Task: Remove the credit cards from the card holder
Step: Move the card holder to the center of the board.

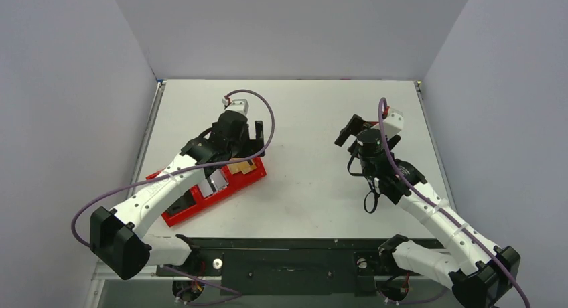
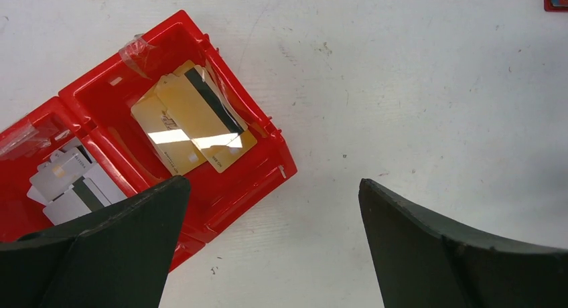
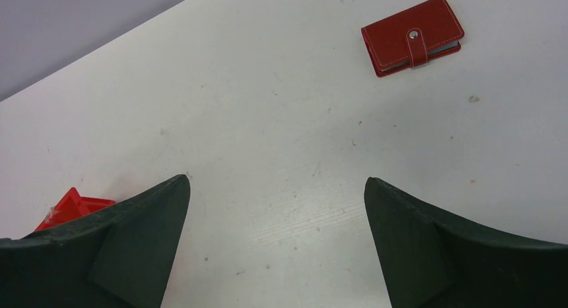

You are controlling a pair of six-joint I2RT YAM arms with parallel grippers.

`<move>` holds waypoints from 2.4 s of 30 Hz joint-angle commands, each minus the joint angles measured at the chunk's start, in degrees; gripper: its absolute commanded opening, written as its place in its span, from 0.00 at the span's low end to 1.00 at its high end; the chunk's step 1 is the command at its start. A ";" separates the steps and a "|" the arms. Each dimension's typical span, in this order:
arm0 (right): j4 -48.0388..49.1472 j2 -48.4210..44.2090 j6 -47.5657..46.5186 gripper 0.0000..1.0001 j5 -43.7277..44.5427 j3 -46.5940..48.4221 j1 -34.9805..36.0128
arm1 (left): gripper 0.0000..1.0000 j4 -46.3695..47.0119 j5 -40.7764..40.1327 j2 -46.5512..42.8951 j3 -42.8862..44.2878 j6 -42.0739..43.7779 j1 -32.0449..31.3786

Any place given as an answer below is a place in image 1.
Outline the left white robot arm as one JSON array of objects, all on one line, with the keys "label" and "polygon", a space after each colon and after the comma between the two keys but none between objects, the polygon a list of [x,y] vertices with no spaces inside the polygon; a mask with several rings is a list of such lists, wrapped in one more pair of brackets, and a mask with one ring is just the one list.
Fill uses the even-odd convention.
[{"label": "left white robot arm", "polygon": [[156,236],[148,231],[171,205],[228,161],[259,156],[265,150],[263,122],[255,121],[250,136],[245,112],[226,110],[205,135],[189,140],[161,176],[108,210],[90,216],[90,250],[121,279],[146,266],[183,265],[190,241],[183,235]]}]

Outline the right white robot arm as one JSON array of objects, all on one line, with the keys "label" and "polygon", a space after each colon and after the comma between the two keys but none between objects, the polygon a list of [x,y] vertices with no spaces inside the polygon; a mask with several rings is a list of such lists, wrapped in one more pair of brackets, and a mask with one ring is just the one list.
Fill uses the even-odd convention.
[{"label": "right white robot arm", "polygon": [[355,160],[361,166],[353,177],[362,177],[374,198],[386,197],[412,215],[446,249],[443,254],[396,234],[378,247],[382,270],[399,276],[417,273],[449,289],[463,307],[493,307],[514,286],[520,255],[511,246],[500,247],[482,236],[452,209],[425,176],[411,163],[397,159],[393,147],[401,140],[403,117],[394,112],[378,121],[353,115],[340,130],[335,145],[349,137],[347,166]]}]

